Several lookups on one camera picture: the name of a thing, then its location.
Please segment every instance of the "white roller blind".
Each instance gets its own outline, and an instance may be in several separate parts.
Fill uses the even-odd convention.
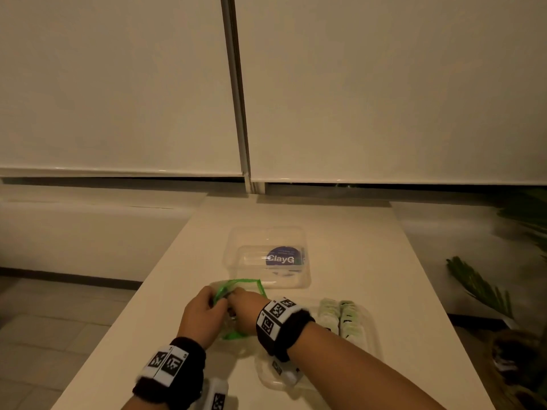
[[[241,175],[220,0],[0,0],[0,175]]]
[[[547,0],[236,0],[256,181],[547,184]]]

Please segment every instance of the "person's right arm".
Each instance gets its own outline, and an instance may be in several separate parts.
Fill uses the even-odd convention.
[[[228,302],[238,329],[256,335],[256,319],[270,301],[236,289]],[[443,410],[394,369],[318,324],[307,324],[287,353],[333,410]]]

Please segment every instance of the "tabletop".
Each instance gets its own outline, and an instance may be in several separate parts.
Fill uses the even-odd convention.
[[[306,232],[310,287],[271,296],[352,299],[372,314],[387,365],[447,410],[493,409],[388,203],[252,195],[204,199],[53,410],[119,410],[146,361],[174,338],[188,301],[204,285],[228,279],[222,256],[240,226]],[[252,339],[249,346],[258,348]],[[211,347],[205,370],[228,380],[227,409],[327,408],[317,393],[264,387],[252,355],[236,358],[231,348]]]

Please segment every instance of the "purple round label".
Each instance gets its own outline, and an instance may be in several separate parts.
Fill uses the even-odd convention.
[[[302,265],[300,250],[290,246],[279,246],[272,249],[266,256],[268,266],[299,266]]]

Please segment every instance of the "wristband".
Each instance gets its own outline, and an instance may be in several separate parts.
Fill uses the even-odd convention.
[[[266,352],[280,362],[289,361],[287,349],[292,347],[309,322],[315,322],[309,311],[283,298],[266,305],[256,320],[256,335]]]
[[[139,374],[133,394],[150,403],[185,410],[199,399],[205,350],[193,339],[178,337],[162,347]]]

